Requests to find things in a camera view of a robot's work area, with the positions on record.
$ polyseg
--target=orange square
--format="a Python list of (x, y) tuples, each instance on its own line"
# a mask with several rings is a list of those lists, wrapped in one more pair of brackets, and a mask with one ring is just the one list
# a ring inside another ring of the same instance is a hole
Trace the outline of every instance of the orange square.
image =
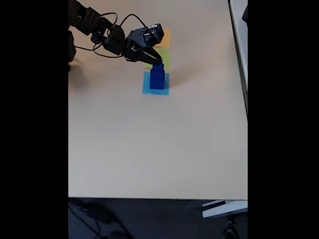
[(157, 47), (170, 47), (170, 31), (169, 29), (163, 29), (164, 37), (161, 42), (155, 46)]

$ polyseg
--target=blue square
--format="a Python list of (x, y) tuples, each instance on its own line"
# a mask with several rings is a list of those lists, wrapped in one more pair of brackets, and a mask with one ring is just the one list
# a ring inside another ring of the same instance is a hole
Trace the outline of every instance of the blue square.
[(163, 71), (164, 70), (164, 64), (159, 64), (159, 65), (153, 65), (154, 71)]
[(150, 89), (150, 77), (151, 77), (151, 73), (149, 71), (144, 72), (143, 93), (168, 96), (169, 95), (169, 73), (165, 73), (165, 83), (164, 83), (163, 90)]

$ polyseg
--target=blue block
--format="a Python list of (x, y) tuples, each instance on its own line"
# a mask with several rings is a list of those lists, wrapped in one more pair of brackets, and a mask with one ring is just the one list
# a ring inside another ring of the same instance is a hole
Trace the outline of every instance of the blue block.
[(153, 71), (164, 71), (164, 64), (153, 65)]
[(154, 71), (151, 70), (151, 76), (150, 76), (150, 89), (164, 89), (164, 83), (165, 83), (165, 73), (164, 71)]
[(169, 95), (169, 73), (165, 73), (164, 77), (164, 89), (150, 89), (150, 79), (151, 73), (149, 71), (144, 72), (144, 81), (143, 81), (143, 93), (144, 94), (155, 94), (155, 95)]

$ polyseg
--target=white table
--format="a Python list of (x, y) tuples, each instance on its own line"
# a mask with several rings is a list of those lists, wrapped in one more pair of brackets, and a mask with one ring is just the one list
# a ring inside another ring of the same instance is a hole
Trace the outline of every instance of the white table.
[[(142, 94), (142, 62), (77, 50), (69, 72), (69, 197), (247, 200), (247, 117), (228, 2), (81, 3), (115, 11), (119, 22), (135, 13), (169, 28), (170, 89)], [(134, 17), (123, 25), (126, 36), (140, 27)], [(70, 30), (76, 45), (92, 47)]]

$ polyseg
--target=dark floor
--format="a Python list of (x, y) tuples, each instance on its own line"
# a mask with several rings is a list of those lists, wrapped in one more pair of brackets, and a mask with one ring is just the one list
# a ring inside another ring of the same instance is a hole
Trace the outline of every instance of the dark floor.
[[(202, 218), (202, 203), (198, 200), (147, 199), (85, 199), (112, 210), (122, 220), (134, 239), (222, 239), (226, 217)], [(92, 228), (93, 219), (72, 207)], [(240, 239), (247, 239), (248, 213), (234, 215)], [(102, 224), (101, 235), (121, 231), (117, 224)], [(94, 239), (91, 232), (69, 210), (69, 238)]]

